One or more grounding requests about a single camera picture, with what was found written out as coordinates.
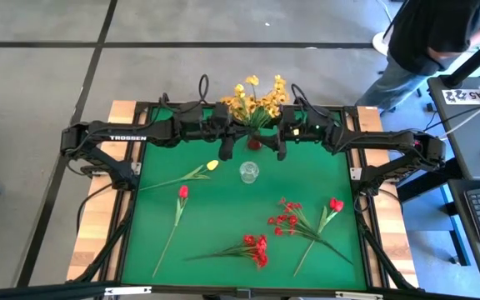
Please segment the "person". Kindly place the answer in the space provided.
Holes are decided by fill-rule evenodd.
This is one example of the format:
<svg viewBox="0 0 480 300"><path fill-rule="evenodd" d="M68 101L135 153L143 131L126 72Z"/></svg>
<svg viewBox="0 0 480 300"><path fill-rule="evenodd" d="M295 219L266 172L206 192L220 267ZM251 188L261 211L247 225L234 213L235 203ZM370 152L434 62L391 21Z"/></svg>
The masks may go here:
<svg viewBox="0 0 480 300"><path fill-rule="evenodd" d="M393 23L382 76L356 101L392 111L480 44L480 0L407 0Z"/></svg>

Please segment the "grey desk with label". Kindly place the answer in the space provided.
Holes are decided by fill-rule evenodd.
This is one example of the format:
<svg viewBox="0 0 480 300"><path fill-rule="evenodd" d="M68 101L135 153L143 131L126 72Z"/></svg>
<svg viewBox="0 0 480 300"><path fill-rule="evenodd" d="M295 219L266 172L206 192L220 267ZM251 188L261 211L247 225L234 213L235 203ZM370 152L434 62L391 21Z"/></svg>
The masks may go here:
<svg viewBox="0 0 480 300"><path fill-rule="evenodd" d="M439 111L454 159L466 179L480 180L480 105L447 105L442 90L479 89L480 77L469 77L457 88L443 85L439 77L427 80L431 98Z"/></svg>

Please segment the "black slanted pole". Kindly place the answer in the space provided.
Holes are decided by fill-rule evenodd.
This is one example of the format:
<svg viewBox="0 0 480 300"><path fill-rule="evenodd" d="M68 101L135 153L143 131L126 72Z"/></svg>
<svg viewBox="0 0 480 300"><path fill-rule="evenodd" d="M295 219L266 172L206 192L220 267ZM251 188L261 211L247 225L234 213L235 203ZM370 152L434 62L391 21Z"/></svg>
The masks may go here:
<svg viewBox="0 0 480 300"><path fill-rule="evenodd" d="M478 68L480 68L480 49L452 74L441 76L442 83L447 88L458 88Z"/></svg>

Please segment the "yellow small-blossom flower bunch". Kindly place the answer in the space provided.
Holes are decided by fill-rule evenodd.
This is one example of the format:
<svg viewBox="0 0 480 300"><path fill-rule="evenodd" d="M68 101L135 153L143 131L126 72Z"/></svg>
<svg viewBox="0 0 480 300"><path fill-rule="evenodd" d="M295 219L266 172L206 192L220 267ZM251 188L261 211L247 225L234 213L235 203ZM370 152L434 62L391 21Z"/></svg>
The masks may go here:
<svg viewBox="0 0 480 300"><path fill-rule="evenodd" d="M232 116L244 126L251 128L260 127L260 103L255 95L247 95L242 84L237 84L233 96L226 96L220 99L220 103L227 106Z"/></svg>
<svg viewBox="0 0 480 300"><path fill-rule="evenodd" d="M287 81L281 76L274 77L271 91L257 101L257 125L262 127L281 115L281 106L288 103L289 93L286 90Z"/></svg>

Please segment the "blue desk leg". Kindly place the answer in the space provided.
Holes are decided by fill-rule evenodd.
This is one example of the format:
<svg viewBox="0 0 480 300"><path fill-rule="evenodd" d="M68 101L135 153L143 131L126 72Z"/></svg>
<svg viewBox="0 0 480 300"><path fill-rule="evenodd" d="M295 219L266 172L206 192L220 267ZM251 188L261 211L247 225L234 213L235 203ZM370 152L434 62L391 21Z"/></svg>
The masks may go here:
<svg viewBox="0 0 480 300"><path fill-rule="evenodd" d="M448 261L451 264L461 267L468 267L471 265L471 262L468 256L468 250L465 248L463 243L463 235L458 229L455 219L455 217L458 215L458 210L455 207L453 196L447 184L441 186L440 190L442 199L444 201L442 211L448 215L449 221L451 222L452 229L449 230L449 235L452 240L452 245L455 249L455 255L450 257Z"/></svg>

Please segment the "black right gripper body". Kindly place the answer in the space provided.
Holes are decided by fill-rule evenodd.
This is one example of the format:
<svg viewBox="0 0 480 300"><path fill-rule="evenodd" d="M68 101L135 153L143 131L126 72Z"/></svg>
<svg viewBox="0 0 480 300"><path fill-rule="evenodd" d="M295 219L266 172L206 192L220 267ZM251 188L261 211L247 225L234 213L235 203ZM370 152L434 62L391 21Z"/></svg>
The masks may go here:
<svg viewBox="0 0 480 300"><path fill-rule="evenodd" d="M282 107L281 119L277 125L277 160L282 161L287 156L287 141L296 144L301 142L304 121L297 119L294 107Z"/></svg>

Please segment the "black metal table frame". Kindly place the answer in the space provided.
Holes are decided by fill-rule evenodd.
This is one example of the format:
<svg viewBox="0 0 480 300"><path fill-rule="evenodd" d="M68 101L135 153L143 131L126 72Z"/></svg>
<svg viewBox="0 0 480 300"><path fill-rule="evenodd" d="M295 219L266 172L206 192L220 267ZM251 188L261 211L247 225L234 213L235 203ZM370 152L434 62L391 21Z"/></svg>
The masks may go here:
<svg viewBox="0 0 480 300"><path fill-rule="evenodd" d="M135 118L139 122L143 122L144 114L148 111L147 107L150 102L138 102L135 100L114 100L110 108L108 121L111 123L129 124ZM347 116L348 125L355 120L356 124L353 128L368 128L381 129L380 118L374 115L373 108L359 108L357 117L353 119ZM129 146L124 143L122 145L113 145L111 142L105 146L107 154L113 154L114 158L137 158L143 160L144 147L138 144L137 146ZM375 165L386 163L388 161L388 152L384 150L366 150L365 152L352 150L351 158L347 158L349 162L354 165L363 164L357 161L359 158L364 158L366 162L372 161ZM106 178L107 175L100 175L92 179L89 189L89 195L100 188L101 184L110 183ZM406 280L407 283L415 288L419 288L418 276L416 274L413 257L408 242L408 234L403 221L403 213L401 211L401 204L397 202L390 193L397 196L394 186L389 183L384 183L382 188L387 188L387 191L381 191L381 195L375 196L371 200L368 212L363 213L365 223L369 226L377 239L379 245L382 244L382 250L387 254L391 263L395 266L399 274ZM72 261L70 262L67 271L67 279L77 279L78 275L82 275L85 267L93 262L93 259L98 258L100 250L107 244L108 239L113 237L115 226L121 224L123 220L122 213L126 213L128 209L134 204L133 198L135 192L115 192L113 189L103 190L98 195L89 200L88 204L84 205L81 215L80 227L77 230L77 238L72 253ZM127 233L123 233L121 240L115 242L113 250L107 255L104 266L99 268L99 271L92 276L92 281L116 281L121 277L123 263L125 261L125 248L127 247L130 236L130 227L127 225ZM350 288L343 287L337 284L337 287L329 287L326 282L323 287L308 287L299 288L293 287L291 283L286 287L273 286L255 286L250 284L228 284L228 285L176 285L176 284L121 284L122 288L128 290L129 288L148 287L147 294L217 294L234 296L236 298L255 298L255 297L310 297L310 298L334 298L342 293L353 294L381 294L381 293L395 293L398 288L395 282L389 278L387 268L383 266L381 259L374 252L373 248L365 242L365 239L360 243L360 251L364 254L362 259L362 266L364 267L364 281L365 288Z"/></svg>

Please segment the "red tulip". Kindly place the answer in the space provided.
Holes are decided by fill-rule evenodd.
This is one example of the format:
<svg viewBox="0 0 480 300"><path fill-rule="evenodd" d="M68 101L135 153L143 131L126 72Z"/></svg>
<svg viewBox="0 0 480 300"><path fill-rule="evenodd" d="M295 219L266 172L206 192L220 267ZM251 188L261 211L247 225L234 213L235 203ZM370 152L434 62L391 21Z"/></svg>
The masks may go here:
<svg viewBox="0 0 480 300"><path fill-rule="evenodd" d="M328 205L322 208L322 212L316 228L314 228L308 223L307 219L299 208L293 210L294 215L297 216L299 219L297 223L297 232L302 237L309 240L309 244L306 250L303 252L303 255L301 256L294 270L294 277L298 275L307 255L309 254L315 243L321 243L322 245L326 246L331 251L336 253L340 258L344 259L346 262L349 263L349 260L343 254L341 254L334 246L332 246L329 242L325 241L322 237L322 233L325 227L343 210L343 208L344 202L337 200L335 197L332 197L329 200Z"/></svg>
<svg viewBox="0 0 480 300"><path fill-rule="evenodd" d="M184 208L186 207L187 205L187 201L188 201L188 196L189 196L189 188L188 186L186 185L182 185L180 188L179 188L179 191L178 191L178 197L177 197L177 203L176 203L176 212L175 212L175 218L174 218L174 223L173 223L173 226L172 226L172 231L170 232L169 236L168 236L168 239L166 241L166 244L164 246L164 249L162 250L162 253L160 255L160 258L158 259L157 261L157 265L156 267L154 268L153 270L153 273L152 273L152 277L154 278L158 272L158 269L160 268L161 264L162 264L162 261L166 255L166 252L170 246L170 243L173 239L173 235L178 227L178 224L181 220L181 217L183 215L183 211L184 211Z"/></svg>

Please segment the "silver metal bracket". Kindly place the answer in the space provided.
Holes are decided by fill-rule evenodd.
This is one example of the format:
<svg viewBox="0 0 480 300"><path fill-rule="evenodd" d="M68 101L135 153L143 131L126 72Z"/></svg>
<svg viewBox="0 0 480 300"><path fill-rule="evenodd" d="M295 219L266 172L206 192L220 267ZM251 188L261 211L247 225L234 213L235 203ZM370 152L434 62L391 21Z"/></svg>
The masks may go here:
<svg viewBox="0 0 480 300"><path fill-rule="evenodd" d="M384 300L382 294L375 294L375 293L368 293L368 292L336 291L335 298L342 298L345 300Z"/></svg>
<svg viewBox="0 0 480 300"><path fill-rule="evenodd" d="M134 286L134 287L107 287L104 290L104 296L123 296L149 294L153 288L151 286Z"/></svg>

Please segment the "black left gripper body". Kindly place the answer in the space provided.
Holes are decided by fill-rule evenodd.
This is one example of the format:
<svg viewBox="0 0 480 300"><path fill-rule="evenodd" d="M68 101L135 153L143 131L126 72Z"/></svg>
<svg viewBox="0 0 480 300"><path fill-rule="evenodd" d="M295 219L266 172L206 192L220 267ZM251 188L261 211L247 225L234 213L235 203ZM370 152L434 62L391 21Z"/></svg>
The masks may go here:
<svg viewBox="0 0 480 300"><path fill-rule="evenodd" d="M216 103L211 115L206 119L206 141L208 143L221 141L218 158L222 161L233 158L233 148L238 140L236 129L228 106Z"/></svg>

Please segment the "green table mat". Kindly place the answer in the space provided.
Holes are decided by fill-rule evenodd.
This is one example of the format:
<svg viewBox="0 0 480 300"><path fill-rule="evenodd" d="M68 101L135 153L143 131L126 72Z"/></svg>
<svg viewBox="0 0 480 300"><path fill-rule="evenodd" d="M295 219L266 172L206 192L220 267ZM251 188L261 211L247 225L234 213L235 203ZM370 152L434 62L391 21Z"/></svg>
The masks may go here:
<svg viewBox="0 0 480 300"><path fill-rule="evenodd" d="M173 148L147 145L143 157L141 188L180 178L218 156L217 143L183 142ZM254 183L241 179L245 162L258 165ZM332 155L312 142L287 145L287 156L278 161L267 148L248 149L245 140L235 144L233 157L220 162L209 180L188 183L189 196L181 220L155 277L153 270L173 228L181 182L139 191L128 239L122 281L126 284L277 285L296 288L365 288L363 255L353 211L353 196L345 154ZM293 276L309 241L298 235L276 236L270 217L283 212L282 198L301 203L307 220L317 225L323 206L331 198L344 201L344 209L325 227L323 238L351 260L315 243L301 270ZM243 257L211 257L239 244L244 235L267 237L268 264L257 269Z"/></svg>

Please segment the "yellow tulip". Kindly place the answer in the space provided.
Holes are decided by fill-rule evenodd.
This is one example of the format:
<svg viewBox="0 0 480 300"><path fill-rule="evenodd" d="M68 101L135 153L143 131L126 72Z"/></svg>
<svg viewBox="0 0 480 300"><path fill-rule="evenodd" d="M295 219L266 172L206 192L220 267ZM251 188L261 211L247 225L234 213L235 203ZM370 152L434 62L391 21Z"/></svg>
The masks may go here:
<svg viewBox="0 0 480 300"><path fill-rule="evenodd" d="M148 189L154 189L154 188L160 188L162 186L167 186L171 185L174 183L181 183L181 182L186 182L186 181L191 181L191 180L209 180L210 177L208 176L208 173L211 171L214 171L219 165L218 160L212 160L204 165L200 165L199 167L196 167L194 170L191 172L185 174L182 177L169 180L166 182L161 182L157 184L153 184L151 186L147 187L141 187L140 191L148 190Z"/></svg>
<svg viewBox="0 0 480 300"><path fill-rule="evenodd" d="M248 76L246 78L246 83L248 83L252 88L252 96L249 97L249 104L247 105L247 110L249 112L249 122L252 127L255 126L255 112L257 111L258 104L257 104L257 94L256 94L256 86L259 84L259 79L256 75Z"/></svg>

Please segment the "white pillar with round base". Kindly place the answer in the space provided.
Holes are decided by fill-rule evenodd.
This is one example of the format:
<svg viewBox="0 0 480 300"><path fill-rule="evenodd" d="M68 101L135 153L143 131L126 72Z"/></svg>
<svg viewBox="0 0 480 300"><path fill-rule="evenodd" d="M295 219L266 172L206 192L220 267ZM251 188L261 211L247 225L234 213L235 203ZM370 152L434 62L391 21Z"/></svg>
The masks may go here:
<svg viewBox="0 0 480 300"><path fill-rule="evenodd" d="M378 32L372 38L373 48L382 55L387 56L390 38L391 34L389 32Z"/></svg>

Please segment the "white paper label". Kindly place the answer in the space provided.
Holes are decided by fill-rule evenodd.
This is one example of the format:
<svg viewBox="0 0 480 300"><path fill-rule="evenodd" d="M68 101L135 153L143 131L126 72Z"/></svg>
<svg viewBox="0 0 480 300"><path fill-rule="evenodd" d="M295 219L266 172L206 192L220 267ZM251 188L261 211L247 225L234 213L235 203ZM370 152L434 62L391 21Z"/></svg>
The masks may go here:
<svg viewBox="0 0 480 300"><path fill-rule="evenodd" d="M447 105L480 105L479 89L447 89L442 96Z"/></svg>

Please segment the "red small-blossom flower bunch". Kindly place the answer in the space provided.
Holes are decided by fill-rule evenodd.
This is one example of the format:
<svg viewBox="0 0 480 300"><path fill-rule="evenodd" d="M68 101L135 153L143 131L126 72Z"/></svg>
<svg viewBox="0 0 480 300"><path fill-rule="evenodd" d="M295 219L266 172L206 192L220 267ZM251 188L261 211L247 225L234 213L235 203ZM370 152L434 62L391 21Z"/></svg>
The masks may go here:
<svg viewBox="0 0 480 300"><path fill-rule="evenodd" d="M186 258L186 261L204 259L204 258L247 258L253 261L257 269L263 269L268 265L268 240L265 235L254 236L244 235L239 244L225 248L221 251L197 255Z"/></svg>
<svg viewBox="0 0 480 300"><path fill-rule="evenodd" d="M276 217L270 217L267 220L267 223L269 225L273 225L274 228L274 234L276 236L282 236L284 234L288 235L298 235L302 237L298 233L298 226L297 223L299 221L298 217L294 215L294 209L299 208L302 213L304 214L305 218L307 219L305 213L303 212L303 205L300 202L289 202L286 200L285 197L283 197L280 202L283 206L283 213L276 216Z"/></svg>

